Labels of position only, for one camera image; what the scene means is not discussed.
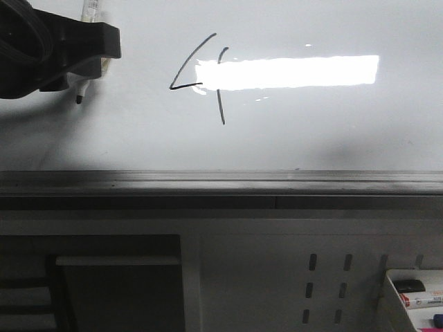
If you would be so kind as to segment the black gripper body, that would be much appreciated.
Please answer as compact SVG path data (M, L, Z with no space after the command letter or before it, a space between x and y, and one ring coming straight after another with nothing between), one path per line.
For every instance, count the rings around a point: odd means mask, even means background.
M1 2L1 98L18 99L33 91L63 91L67 75L53 77L55 40L44 13L28 1Z

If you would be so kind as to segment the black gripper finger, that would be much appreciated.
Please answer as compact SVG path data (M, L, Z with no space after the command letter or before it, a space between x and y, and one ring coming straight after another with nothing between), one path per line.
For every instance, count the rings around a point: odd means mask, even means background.
M93 59L83 66L63 74L61 77L53 80L47 85L39 88L40 92L63 91L70 87L71 82L78 80L96 80L102 77L102 60Z
M64 72L93 59L120 59L120 30L104 22L64 20Z

